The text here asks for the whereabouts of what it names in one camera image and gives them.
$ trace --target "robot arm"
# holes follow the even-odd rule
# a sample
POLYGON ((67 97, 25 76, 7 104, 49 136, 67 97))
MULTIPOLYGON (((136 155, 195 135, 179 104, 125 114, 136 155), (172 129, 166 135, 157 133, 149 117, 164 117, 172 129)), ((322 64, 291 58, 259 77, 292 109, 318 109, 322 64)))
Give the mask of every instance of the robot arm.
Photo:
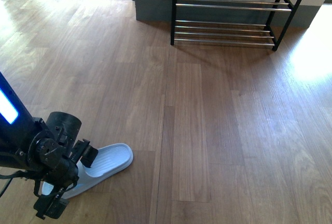
POLYGON ((78 181, 76 163, 90 167, 98 154, 87 140, 74 145, 80 127, 78 118, 61 112, 51 113, 46 122, 33 118, 0 73, 0 166, 25 170, 0 179, 35 180, 39 218, 61 216, 68 205, 61 196, 78 181), (38 194, 41 181, 54 185, 50 195, 38 194))

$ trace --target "white slipper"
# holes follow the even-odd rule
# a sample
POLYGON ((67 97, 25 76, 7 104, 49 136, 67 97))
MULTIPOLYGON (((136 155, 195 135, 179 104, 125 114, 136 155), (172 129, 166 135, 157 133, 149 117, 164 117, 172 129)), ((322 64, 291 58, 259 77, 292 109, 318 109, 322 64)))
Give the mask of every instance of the white slipper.
MULTIPOLYGON (((133 158, 133 152, 126 144, 114 144, 98 149, 98 155, 91 168, 85 167, 80 161, 77 163, 79 176, 77 185, 74 189, 63 194, 62 198, 69 199, 81 194, 106 178, 124 170, 131 164, 133 158)), ((41 192, 48 195, 52 189, 52 184, 44 182, 41 192)))

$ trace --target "black cylinder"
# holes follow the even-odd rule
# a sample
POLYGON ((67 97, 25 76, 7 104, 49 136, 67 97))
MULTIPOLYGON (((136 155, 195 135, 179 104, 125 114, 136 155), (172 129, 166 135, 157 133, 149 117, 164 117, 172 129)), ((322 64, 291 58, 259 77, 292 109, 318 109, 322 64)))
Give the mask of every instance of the black cylinder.
POLYGON ((46 125, 56 139, 63 128, 62 134, 75 141, 82 122, 71 114, 54 111, 48 116, 46 125))

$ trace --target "blue light strip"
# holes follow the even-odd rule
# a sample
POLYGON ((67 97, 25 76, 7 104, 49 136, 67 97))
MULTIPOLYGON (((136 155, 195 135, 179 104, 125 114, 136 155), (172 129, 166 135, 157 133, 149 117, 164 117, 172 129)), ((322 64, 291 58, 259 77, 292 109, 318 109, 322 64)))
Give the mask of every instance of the blue light strip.
POLYGON ((13 104, 9 101, 7 96, 0 89, 0 114, 8 121, 13 124, 19 116, 18 111, 15 109, 13 104))

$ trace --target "gray baseboard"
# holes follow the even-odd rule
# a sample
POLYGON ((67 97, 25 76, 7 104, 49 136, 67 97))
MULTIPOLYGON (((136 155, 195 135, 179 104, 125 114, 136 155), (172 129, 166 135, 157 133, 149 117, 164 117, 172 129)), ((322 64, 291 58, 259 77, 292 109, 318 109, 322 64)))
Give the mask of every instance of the gray baseboard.
MULTIPOLYGON (((135 0, 136 19, 140 21, 171 21, 171 0, 135 0)), ((308 28, 316 16, 319 6, 300 6, 291 22, 291 26, 308 28)), ((191 21, 211 21, 227 23, 265 24, 268 11, 248 11, 230 9, 206 9, 181 7, 177 18, 191 21)), ((283 26, 289 13, 277 12, 271 25, 283 26)))

